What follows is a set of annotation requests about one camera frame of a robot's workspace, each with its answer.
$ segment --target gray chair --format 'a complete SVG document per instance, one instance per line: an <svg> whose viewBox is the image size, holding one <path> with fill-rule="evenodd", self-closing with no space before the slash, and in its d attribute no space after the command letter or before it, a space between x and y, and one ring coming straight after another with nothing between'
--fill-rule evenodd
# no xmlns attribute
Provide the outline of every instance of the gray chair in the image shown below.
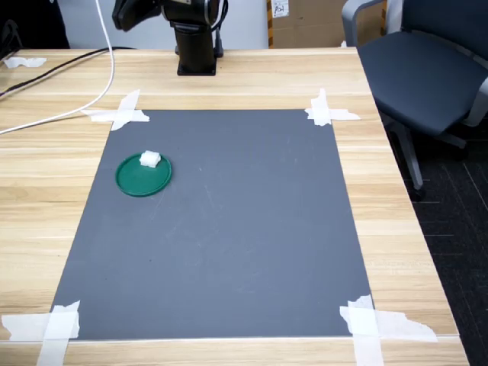
<svg viewBox="0 0 488 366"><path fill-rule="evenodd" d="M358 45L358 12L382 1L345 3L349 47ZM463 149L466 142L445 131L460 122L477 126L488 112L488 69L474 60L488 59L488 0L404 0L401 31L359 47L358 53L421 198L423 181L409 129Z"/></svg>

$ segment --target green lid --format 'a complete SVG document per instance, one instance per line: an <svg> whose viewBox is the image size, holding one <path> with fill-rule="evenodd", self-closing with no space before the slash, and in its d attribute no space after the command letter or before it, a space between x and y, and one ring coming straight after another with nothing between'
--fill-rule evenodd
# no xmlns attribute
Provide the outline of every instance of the green lid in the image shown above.
<svg viewBox="0 0 488 366"><path fill-rule="evenodd" d="M140 164L140 156L135 154L125 159L117 168L115 181L119 189L130 196L145 197L161 191L172 175L171 163L161 155L155 168Z"/></svg>

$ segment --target white wall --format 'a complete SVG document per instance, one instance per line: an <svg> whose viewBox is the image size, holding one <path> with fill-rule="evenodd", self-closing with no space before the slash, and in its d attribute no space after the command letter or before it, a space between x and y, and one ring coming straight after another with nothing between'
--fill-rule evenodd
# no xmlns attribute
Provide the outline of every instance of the white wall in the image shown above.
<svg viewBox="0 0 488 366"><path fill-rule="evenodd" d="M99 0L113 46L173 50L175 33L163 16L151 18L125 33L115 29L112 11L115 0ZM103 48L104 36L95 0L58 0L72 48ZM229 13L222 26L226 49L268 48L265 0L230 0Z"/></svg>

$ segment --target chair seat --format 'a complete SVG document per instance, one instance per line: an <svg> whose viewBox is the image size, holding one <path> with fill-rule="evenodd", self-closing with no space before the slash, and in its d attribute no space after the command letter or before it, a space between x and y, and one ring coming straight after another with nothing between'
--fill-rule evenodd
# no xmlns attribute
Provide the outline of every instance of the chair seat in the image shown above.
<svg viewBox="0 0 488 366"><path fill-rule="evenodd" d="M380 111L430 136L463 120L488 70L425 34L398 32L360 47Z"/></svg>

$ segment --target white block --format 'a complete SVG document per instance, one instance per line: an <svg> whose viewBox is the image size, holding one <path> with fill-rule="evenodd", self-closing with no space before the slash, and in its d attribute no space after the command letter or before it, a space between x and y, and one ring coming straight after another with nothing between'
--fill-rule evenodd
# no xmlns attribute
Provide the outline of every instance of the white block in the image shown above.
<svg viewBox="0 0 488 366"><path fill-rule="evenodd" d="M158 152L146 151L140 156L140 164L143 166L149 166L150 168L155 168L161 161L161 156Z"/></svg>

